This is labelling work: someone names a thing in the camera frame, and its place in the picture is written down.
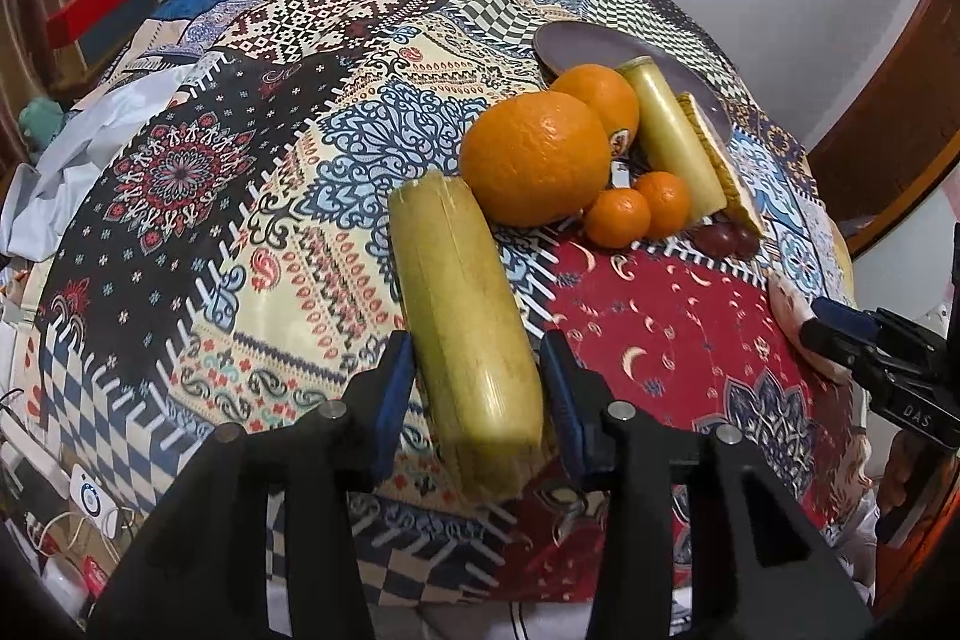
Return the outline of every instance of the tangerine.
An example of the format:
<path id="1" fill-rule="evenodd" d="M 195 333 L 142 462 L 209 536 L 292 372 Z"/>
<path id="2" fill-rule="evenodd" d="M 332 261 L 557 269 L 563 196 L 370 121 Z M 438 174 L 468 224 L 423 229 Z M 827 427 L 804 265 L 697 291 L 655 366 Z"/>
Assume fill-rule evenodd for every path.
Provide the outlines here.
<path id="1" fill-rule="evenodd" d="M 634 189 L 650 207 L 649 239 L 666 239 L 683 230 L 690 219 L 690 189 L 670 172 L 649 172 L 637 177 Z"/>
<path id="2" fill-rule="evenodd" d="M 460 175 L 484 215 L 518 228 L 576 215 L 610 176 L 596 113 L 561 92 L 525 92 L 491 106 L 464 134 Z"/>
<path id="3" fill-rule="evenodd" d="M 640 101 L 631 84 L 612 68 L 585 63 L 569 68 L 550 86 L 579 98 L 600 116 L 611 158 L 626 152 L 640 126 Z"/>
<path id="4" fill-rule="evenodd" d="M 650 226 L 647 200 L 631 188 L 603 191 L 584 215 L 587 238 L 600 247 L 618 250 L 646 236 Z"/>

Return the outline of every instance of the patterned tablecloth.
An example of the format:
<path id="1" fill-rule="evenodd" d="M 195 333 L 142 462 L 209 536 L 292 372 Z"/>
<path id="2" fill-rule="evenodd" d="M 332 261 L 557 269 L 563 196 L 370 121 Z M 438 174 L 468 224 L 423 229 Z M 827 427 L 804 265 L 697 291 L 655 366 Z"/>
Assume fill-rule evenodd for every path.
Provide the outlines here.
<path id="1" fill-rule="evenodd" d="M 499 229 L 531 339 L 565 330 L 616 396 L 673 426 L 730 420 L 826 533 L 853 509 L 863 443 L 851 392 L 798 365 L 764 291 L 765 271 L 779 269 L 807 295 L 844 297 L 827 215 L 800 145 L 669 0 L 217 8 L 233 22 L 182 103 L 118 156 L 37 275 L 48 272 L 24 360 L 37 423 L 119 504 L 149 513 L 214 425 L 289 424 L 376 363 L 403 325 L 387 196 L 427 170 L 455 173 L 464 130 L 486 107 L 544 87 L 536 29 L 583 19 L 662 47 L 716 90 L 766 232 L 752 263 L 717 263 L 680 238 L 604 255 L 569 226 Z M 674 510 L 683 582 L 682 489 Z M 467 504 L 416 392 L 394 474 L 349 497 L 360 572 L 381 605 L 588 599 L 605 511 L 555 461 L 522 497 Z M 269 516 L 279 579 L 281 497 Z"/>

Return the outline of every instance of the metal screw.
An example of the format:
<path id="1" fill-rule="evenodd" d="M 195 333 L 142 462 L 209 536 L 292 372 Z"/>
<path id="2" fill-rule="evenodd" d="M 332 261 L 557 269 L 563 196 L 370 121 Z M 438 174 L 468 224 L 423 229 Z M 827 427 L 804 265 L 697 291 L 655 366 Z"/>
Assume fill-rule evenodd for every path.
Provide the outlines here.
<path id="1" fill-rule="evenodd" d="M 716 434 L 717 439 L 725 445 L 736 445 L 737 442 L 743 439 L 743 434 L 740 432 L 740 429 L 728 423 L 720 424 L 720 426 L 713 430 L 713 433 Z"/>
<path id="2" fill-rule="evenodd" d="M 247 432 L 244 428 L 238 423 L 222 423 L 216 429 L 213 429 L 213 437 L 216 437 L 217 442 L 233 442 L 234 439 L 240 437 L 241 434 L 246 434 Z"/>
<path id="3" fill-rule="evenodd" d="M 616 418 L 618 421 L 629 421 L 637 414 L 637 408 L 630 402 L 618 400 L 607 405 L 607 412 L 611 415 L 611 418 Z"/>
<path id="4" fill-rule="evenodd" d="M 317 410 L 324 418 L 335 421 L 337 418 L 342 418 L 347 414 L 347 405 L 344 405 L 339 399 L 332 399 L 329 402 L 323 402 Z"/>

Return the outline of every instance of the teal object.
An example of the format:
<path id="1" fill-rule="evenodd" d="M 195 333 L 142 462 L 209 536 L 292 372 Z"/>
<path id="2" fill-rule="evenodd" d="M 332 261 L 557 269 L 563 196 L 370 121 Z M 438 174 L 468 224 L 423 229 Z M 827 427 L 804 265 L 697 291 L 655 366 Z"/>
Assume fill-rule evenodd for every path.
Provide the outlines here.
<path id="1" fill-rule="evenodd" d="M 17 124 L 23 138 L 27 140 L 30 161 L 35 164 L 40 160 L 43 151 L 56 139 L 56 135 L 64 130 L 64 110 L 51 98 L 33 98 L 20 110 Z"/>

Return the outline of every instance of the plate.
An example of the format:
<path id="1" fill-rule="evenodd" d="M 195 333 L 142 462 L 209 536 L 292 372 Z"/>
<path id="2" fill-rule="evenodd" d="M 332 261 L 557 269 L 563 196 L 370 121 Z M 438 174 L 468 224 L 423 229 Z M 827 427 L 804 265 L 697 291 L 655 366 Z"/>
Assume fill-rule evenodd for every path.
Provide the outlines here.
<path id="1" fill-rule="evenodd" d="M 649 55 L 664 73 L 667 84 L 680 95 L 689 92 L 713 124 L 724 143 L 730 140 L 731 122 L 712 88 L 665 50 L 629 33 L 582 20 L 546 23 L 534 34 L 534 52 L 554 76 L 583 63 L 616 68 L 632 58 Z"/>

